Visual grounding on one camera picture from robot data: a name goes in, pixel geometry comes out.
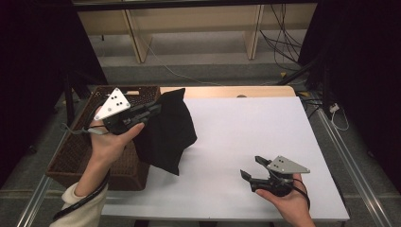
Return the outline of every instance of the white bracket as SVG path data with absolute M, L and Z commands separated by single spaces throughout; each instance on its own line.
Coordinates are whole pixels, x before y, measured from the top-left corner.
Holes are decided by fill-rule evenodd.
M 283 156 L 278 156 L 275 158 L 268 166 L 268 169 L 279 172 L 279 173 L 284 173 L 284 174 L 290 174 L 290 173 L 310 173 L 310 170 L 306 167 L 303 167 L 299 164 L 296 164 L 289 160 L 288 158 L 285 158 Z
M 125 98 L 120 89 L 115 88 L 107 98 L 106 102 L 100 108 L 100 111 L 95 115 L 94 120 L 101 120 L 106 117 L 118 114 L 130 108 L 130 103 Z

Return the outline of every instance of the metal rail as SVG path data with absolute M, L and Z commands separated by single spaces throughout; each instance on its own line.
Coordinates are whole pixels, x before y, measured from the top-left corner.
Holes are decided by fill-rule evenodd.
M 370 186 L 370 184 L 360 171 L 357 162 L 355 161 L 350 150 L 342 140 L 338 130 L 335 127 L 333 127 L 331 121 L 328 120 L 324 111 L 318 110 L 318 113 L 319 113 L 319 118 L 323 122 L 323 125 L 327 130 L 327 133 L 332 139 L 336 147 L 336 150 L 339 153 L 340 158 L 342 159 L 342 162 L 344 163 L 348 173 L 351 176 L 351 179 L 353 180 L 357 188 L 357 191 L 359 192 L 360 196 L 362 197 L 362 199 L 366 204 L 366 207 L 371 213 L 371 216 L 375 221 L 376 226 L 392 227 L 392 222 L 387 216 L 386 211 L 383 208 L 383 205 L 381 204 L 374 190 L 372 189 L 372 187 Z

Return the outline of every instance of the white sleeve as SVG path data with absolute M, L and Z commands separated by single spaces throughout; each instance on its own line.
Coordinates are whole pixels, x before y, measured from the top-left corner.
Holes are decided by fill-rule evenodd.
M 73 184 L 65 190 L 62 194 L 62 200 L 65 202 L 62 209 L 65 209 L 72 204 L 82 200 L 84 197 L 75 195 L 77 184 Z M 71 226 L 71 227 L 96 227 L 100 220 L 101 211 L 106 201 L 108 185 L 103 191 L 94 197 L 91 201 L 81 206 L 79 209 L 71 212 L 70 214 L 58 219 L 50 224 L 51 227 Z

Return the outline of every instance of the cable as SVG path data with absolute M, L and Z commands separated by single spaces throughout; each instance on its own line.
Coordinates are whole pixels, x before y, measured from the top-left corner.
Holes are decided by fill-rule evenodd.
M 345 122 L 346 122 L 346 125 L 347 125 L 345 129 L 338 127 L 338 126 L 336 125 L 336 123 L 334 123 L 334 115 L 336 114 L 336 112 L 337 112 L 337 111 L 334 111 L 333 114 L 331 115 L 331 123 L 333 124 L 334 128 L 336 128 L 337 130 L 340 130 L 340 131 L 347 131 L 347 130 L 350 128 L 350 125 L 349 125 L 349 123 L 348 123 L 348 119 L 347 119 L 347 115 L 345 114 L 345 110 L 342 109 L 342 112 L 344 113 L 344 117 L 345 117 Z
M 204 81 L 201 81 L 201 80 L 198 80 L 198 79 L 193 79 L 193 78 L 190 78 L 188 76 L 180 75 L 180 74 L 177 74 L 177 73 L 173 72 L 161 59 L 159 59 L 159 57 L 157 57 L 157 55 L 154 53 L 153 49 L 150 48 L 150 46 L 147 44 L 147 42 L 145 42 L 144 39 L 142 39 L 142 41 L 147 46 L 147 48 L 150 50 L 152 55 L 156 58 L 156 60 L 159 61 L 163 65 L 163 67 L 166 68 L 173 75 L 175 75 L 177 77 L 180 77 L 180 78 L 184 78 L 184 79 L 190 79 L 190 80 L 196 81 L 196 82 L 198 82 L 200 84 L 209 84 L 209 85 L 211 84 L 211 85 L 217 85 L 217 86 L 225 86 L 225 85 L 222 85 L 222 84 L 219 84 L 219 83 L 214 83 L 214 82 L 204 82 Z
M 276 18 L 276 20 L 277 20 L 277 23 L 278 23 L 279 27 L 280 27 L 280 32 L 279 32 L 279 35 L 278 35 L 278 37 L 277 37 L 277 41 L 276 41 L 276 43 L 275 43 L 275 45 L 274 45 L 274 50 L 276 51 L 276 49 L 277 49 L 276 47 L 277 47 L 278 40 L 280 39 L 281 33 L 283 32 L 283 36 L 284 36 L 284 40 L 285 40 L 284 44 L 286 44 L 288 53 L 289 53 L 289 55 L 291 56 L 291 57 L 288 57 L 288 58 L 292 59 L 293 61 L 296 61 L 295 58 L 292 56 L 291 50 L 289 49 L 289 46 L 288 46 L 288 45 L 291 46 L 292 50 L 293 50 L 293 51 L 295 52 L 295 54 L 299 57 L 299 54 L 298 54 L 298 52 L 295 50 L 294 44 L 292 44 L 291 40 L 293 40 L 293 41 L 294 41 L 295 43 L 297 43 L 298 45 L 301 45 L 301 44 L 299 44 L 299 43 L 287 32 L 287 30 L 286 30 L 286 26 L 285 26 L 285 22 L 284 22 L 284 21 L 285 21 L 286 12 L 287 12 L 287 5 L 286 5 L 286 4 L 282 4 L 282 5 L 281 5 L 281 10 L 280 10 L 280 14 L 281 14 L 280 18 L 281 18 L 281 21 L 280 21 L 280 18 L 277 16 L 277 13 L 276 13 L 276 11 L 275 11 L 273 5 L 270 5 L 270 7 L 271 7 L 271 10 L 272 10 L 272 12 L 274 13 L 274 16 L 275 16 L 275 18 Z

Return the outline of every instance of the black curtain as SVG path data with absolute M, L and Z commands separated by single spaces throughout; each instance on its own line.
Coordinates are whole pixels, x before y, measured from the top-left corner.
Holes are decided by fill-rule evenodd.
M 0 3 L 1 185 L 52 114 L 65 75 L 82 96 L 87 84 L 107 84 L 71 1 L 51 2 L 61 6 Z
M 322 83 L 323 65 L 330 66 L 329 92 L 401 192 L 400 9 L 401 3 L 391 0 L 321 1 L 300 62 L 328 50 L 308 84 Z

